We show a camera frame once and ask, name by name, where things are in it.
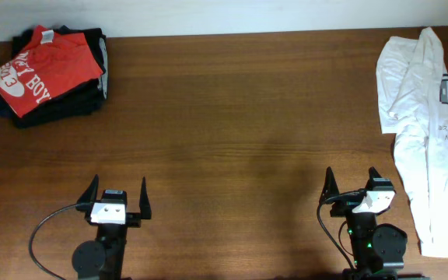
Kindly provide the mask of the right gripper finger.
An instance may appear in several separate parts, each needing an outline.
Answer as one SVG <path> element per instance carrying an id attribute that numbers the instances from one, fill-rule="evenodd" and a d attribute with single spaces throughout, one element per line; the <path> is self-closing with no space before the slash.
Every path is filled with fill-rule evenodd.
<path id="1" fill-rule="evenodd" d="M 367 189 L 372 191 L 381 185 L 381 176 L 374 166 L 369 168 L 369 179 L 367 181 Z"/>
<path id="2" fill-rule="evenodd" d="M 334 178 L 334 173 L 329 166 L 326 169 L 324 186 L 320 193 L 319 202 L 332 202 L 339 195 L 338 185 Z"/>

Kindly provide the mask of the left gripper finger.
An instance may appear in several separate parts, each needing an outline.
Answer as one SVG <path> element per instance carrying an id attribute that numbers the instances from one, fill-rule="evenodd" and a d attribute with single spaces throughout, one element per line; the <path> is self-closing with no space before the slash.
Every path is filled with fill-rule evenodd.
<path id="1" fill-rule="evenodd" d="M 79 199 L 78 204 L 94 203 L 96 201 L 97 191 L 99 187 L 99 176 L 96 174 L 90 185 L 84 190 Z"/>
<path id="2" fill-rule="evenodd" d="M 139 198 L 139 209 L 141 215 L 151 215 L 152 209 L 147 192 L 146 178 L 142 178 L 141 193 Z"/>

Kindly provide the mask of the white printed t-shirt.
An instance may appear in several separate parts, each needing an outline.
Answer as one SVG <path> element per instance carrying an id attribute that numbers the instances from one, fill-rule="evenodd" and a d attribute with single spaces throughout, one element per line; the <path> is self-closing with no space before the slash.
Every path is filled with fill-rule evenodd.
<path id="1" fill-rule="evenodd" d="M 448 71 L 427 27 L 418 39 L 391 37 L 376 63 L 380 127 L 408 196 L 420 251 L 448 257 Z"/>

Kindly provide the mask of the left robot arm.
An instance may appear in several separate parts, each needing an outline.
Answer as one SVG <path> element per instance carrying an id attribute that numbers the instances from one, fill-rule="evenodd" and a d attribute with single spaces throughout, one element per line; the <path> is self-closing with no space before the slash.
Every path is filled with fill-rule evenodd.
<path id="1" fill-rule="evenodd" d="M 127 210 L 126 191 L 105 190 L 97 197 L 99 177 L 95 176 L 77 200 L 75 209 L 96 227 L 96 237 L 78 245 L 72 255 L 72 267 L 79 279 L 120 280 L 124 263 L 127 234 L 152 218 L 146 179 L 142 179 L 139 211 Z"/>

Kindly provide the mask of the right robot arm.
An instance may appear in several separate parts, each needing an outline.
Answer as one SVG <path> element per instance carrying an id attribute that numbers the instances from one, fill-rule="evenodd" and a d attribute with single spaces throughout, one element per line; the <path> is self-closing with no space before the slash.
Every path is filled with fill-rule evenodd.
<path id="1" fill-rule="evenodd" d="M 408 235 L 398 227 L 379 224 L 378 215 L 390 209 L 396 191 L 392 182 L 382 177 L 375 168 L 369 168 L 365 187 L 341 193 L 333 170 L 328 167 L 317 206 L 317 221 L 329 240 L 335 245 L 348 267 L 341 276 L 348 280 L 424 280 L 424 275 L 401 275 L 404 268 Z M 348 253 L 335 239 L 321 218 L 321 209 L 330 205 L 330 217 L 343 218 L 347 227 L 352 252 Z"/>

